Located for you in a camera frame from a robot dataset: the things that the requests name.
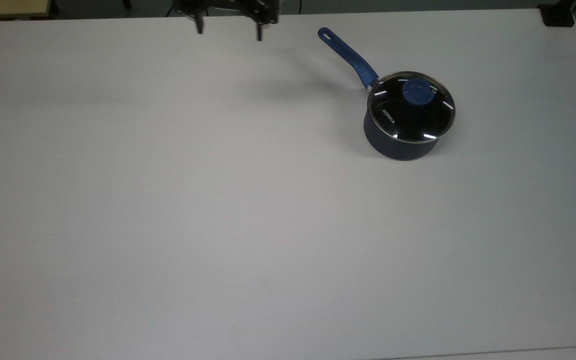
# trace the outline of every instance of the black device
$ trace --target black device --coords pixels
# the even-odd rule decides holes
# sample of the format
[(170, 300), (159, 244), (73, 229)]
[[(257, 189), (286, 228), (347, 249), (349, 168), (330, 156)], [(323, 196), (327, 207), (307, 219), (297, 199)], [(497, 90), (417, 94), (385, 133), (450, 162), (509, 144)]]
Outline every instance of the black device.
[(541, 19), (546, 27), (571, 28), (575, 24), (572, 16), (572, 5), (576, 0), (560, 0), (554, 5), (540, 4)]
[(210, 7), (233, 10), (252, 19), (258, 41), (262, 39), (264, 25), (279, 21), (279, 0), (174, 0), (174, 11), (194, 20), (199, 34), (204, 32), (203, 16)]

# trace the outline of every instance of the blue handle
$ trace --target blue handle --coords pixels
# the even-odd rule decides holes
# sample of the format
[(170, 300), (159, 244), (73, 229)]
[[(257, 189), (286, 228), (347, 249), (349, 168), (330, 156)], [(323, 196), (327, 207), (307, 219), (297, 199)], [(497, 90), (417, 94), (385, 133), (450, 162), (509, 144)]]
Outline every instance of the blue handle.
[(352, 68), (357, 71), (357, 75), (359, 75), (359, 79), (363, 86), (368, 89), (369, 86), (374, 84), (379, 76), (373, 70), (372, 67), (361, 57), (355, 50), (352, 50), (347, 43), (345, 43), (342, 39), (340, 39), (334, 32), (332, 32), (327, 27), (322, 27), (317, 32), (319, 38), (323, 40), (326, 45), (330, 47), (330, 49), (334, 50), (337, 54), (339, 54), (342, 59), (344, 59)]

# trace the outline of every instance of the saucepan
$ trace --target saucepan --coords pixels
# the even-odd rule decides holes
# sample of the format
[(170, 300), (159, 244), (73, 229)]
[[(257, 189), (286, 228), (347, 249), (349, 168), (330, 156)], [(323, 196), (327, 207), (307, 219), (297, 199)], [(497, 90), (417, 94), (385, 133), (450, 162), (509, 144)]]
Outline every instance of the saucepan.
[(363, 132), (386, 157), (414, 160), (426, 155), (455, 121), (455, 101), (439, 81), (416, 71), (379, 77), (363, 57), (330, 29), (318, 36), (359, 75), (370, 91)]

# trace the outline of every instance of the table surface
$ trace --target table surface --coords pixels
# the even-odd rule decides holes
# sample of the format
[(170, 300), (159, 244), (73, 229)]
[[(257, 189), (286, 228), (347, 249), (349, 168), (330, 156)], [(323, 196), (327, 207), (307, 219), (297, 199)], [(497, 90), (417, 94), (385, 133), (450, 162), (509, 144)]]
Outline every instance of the table surface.
[(576, 360), (576, 348), (550, 350), (473, 353), (441, 357), (418, 357), (419, 360)]
[(48, 15), (50, 0), (0, 0), (0, 18)]
[[(450, 89), (416, 161), (380, 75)], [(0, 22), (0, 359), (576, 346), (576, 27), (536, 9)]]

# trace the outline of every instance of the lid knob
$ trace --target lid knob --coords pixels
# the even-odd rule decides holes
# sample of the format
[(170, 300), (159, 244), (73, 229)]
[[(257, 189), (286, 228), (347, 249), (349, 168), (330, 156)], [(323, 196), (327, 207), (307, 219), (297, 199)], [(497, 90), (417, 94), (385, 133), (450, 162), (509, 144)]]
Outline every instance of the lid knob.
[(435, 98), (435, 93), (430, 89), (430, 82), (418, 77), (406, 81), (401, 91), (404, 99), (412, 105), (426, 105)]

